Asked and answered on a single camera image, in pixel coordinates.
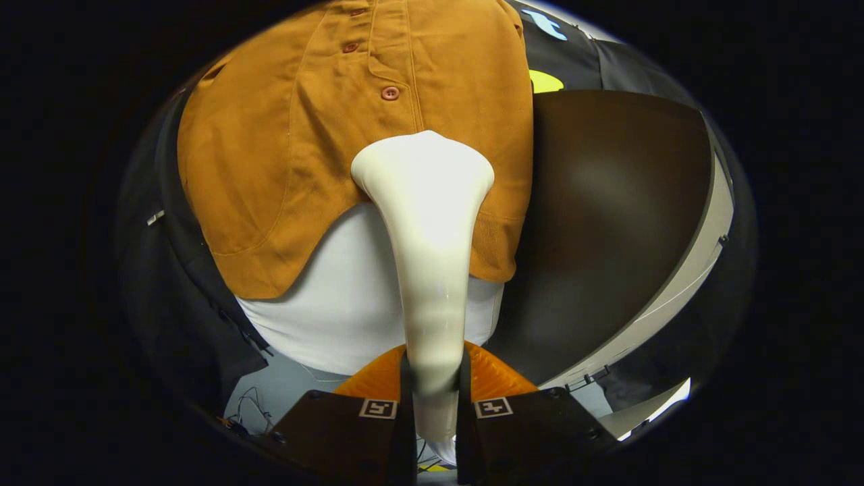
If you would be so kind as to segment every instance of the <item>black background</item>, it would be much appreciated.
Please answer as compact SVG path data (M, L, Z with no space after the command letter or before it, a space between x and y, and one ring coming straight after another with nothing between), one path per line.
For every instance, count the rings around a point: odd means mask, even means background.
M188 0L65 6L7 3L4 178L13 425L12 483L276 480L170 403L119 324L111 216L135 136L156 106L217 53L300 5ZM714 114L759 211L760 267L748 321L687 406L585 476L703 483L840 479L851 401L836 378L854 342L857 184L852 132L856 16L756 3L567 5L635 45ZM25 169L18 175L19 169Z

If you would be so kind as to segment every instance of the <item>white surface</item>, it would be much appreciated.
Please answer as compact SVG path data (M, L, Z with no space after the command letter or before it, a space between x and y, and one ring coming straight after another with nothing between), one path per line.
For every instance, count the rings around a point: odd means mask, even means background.
M646 400L638 405L631 406L619 412L610 413L597 419L606 430L619 441L626 440L632 434L632 430L642 422L652 422L665 412L672 404L686 400L690 396L690 378L682 381L658 396Z
M498 322L504 284L469 278L465 339L484 344ZM281 297L238 299L273 350L336 374L355 374L405 344L396 262L384 220L371 203L348 210L321 239Z
M456 433L474 222L494 181L492 165L427 130L370 144L351 174L381 211L396 257L417 434L448 441Z
M669 283L612 339L569 370L543 383L541 388L563 387L620 360L628 351L657 334L699 290L720 257L722 247L718 240L728 233L733 216L732 194L716 155L712 171L708 211L696 231L693 245Z

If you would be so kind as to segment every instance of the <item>cable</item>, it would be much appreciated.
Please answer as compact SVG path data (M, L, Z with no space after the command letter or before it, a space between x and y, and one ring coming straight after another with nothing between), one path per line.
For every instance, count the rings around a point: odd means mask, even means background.
M423 451L426 451L426 441L425 440L423 440L423 448L420 450L420 453L417 454L417 460L418 461L420 460L420 457L423 456Z
M441 459L438 459L437 461L433 462L432 464L426 466L425 469L420 469L420 470L417 472L417 474L420 474L420 473L422 473L422 472L426 472L426 471L432 469L432 466L434 466L434 465L436 465L436 464L438 464L438 463L440 463L440 462L441 462Z
M255 398L254 399L248 395L248 393L251 392L252 390L255 390ZM241 414L241 411L240 411L240 406L243 405L243 399L248 399L249 401L251 401L252 404L255 405L255 408L257 408L258 413L260 413L261 416L264 417L264 420L267 421L267 426L265 426L264 432L260 433L260 434L256 434L256 435L258 435L258 436L264 435L268 432L269 428L271 428L271 427L276 428L276 426L273 425L273 421L270 420L272 418L272 415L270 415L270 412L265 412L264 409L261 407L260 397L258 396L258 387L251 387L248 390L246 390L246 392L243 393L243 395L240 396L240 398L237 400L237 413L235 413L234 415L229 417L228 420L230 420L233 417L237 417L237 423L240 425L243 424L243 415Z
M347 380L347 378L345 378L344 380L319 380L317 377L315 377L314 374L312 374L311 371L309 371L309 368L306 368L306 366L303 365L303 363L301 363L301 362L298 361L297 364L299 364L300 366L302 366L303 369L306 370L306 373L309 373L309 376L311 376L315 381L317 381L317 382L319 382L319 383L339 383L340 381L345 381L345 380Z

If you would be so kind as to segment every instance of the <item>shirt button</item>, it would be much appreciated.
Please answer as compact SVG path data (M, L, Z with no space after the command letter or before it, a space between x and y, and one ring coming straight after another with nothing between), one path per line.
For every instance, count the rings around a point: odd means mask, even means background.
M381 98L392 101L398 97L399 97L399 88L397 88L395 86L388 86L388 87L384 88L383 90L381 90Z

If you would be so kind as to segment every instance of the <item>gray panel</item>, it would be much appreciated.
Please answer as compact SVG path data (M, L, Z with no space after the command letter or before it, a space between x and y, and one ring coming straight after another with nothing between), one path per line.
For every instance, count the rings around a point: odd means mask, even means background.
M678 266L705 209L700 113L636 93L534 97L531 202L486 347L542 383L638 315Z

